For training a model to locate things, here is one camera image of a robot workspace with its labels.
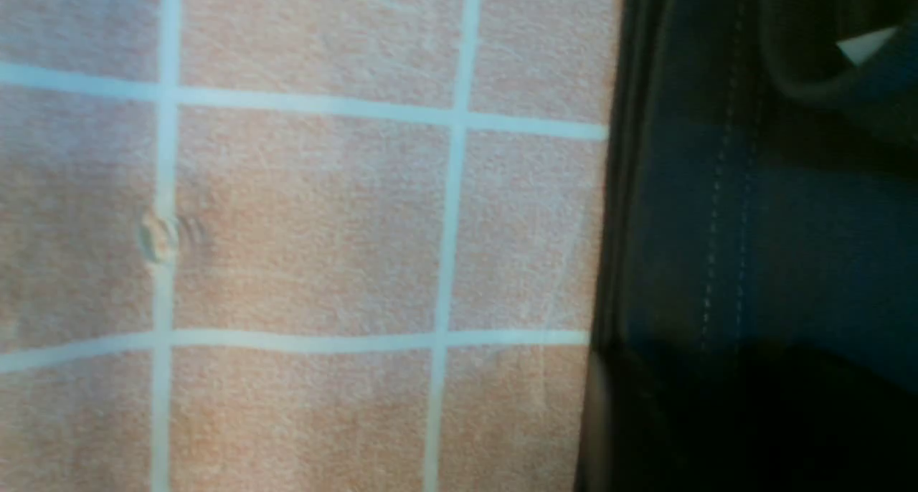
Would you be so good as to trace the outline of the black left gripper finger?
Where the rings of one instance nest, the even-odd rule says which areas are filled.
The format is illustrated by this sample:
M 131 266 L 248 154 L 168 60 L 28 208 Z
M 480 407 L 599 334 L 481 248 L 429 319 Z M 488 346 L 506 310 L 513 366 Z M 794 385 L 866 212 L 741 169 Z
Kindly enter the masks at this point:
M 807 346 L 751 343 L 721 379 L 588 354 L 577 491 L 914 491 L 916 394 Z

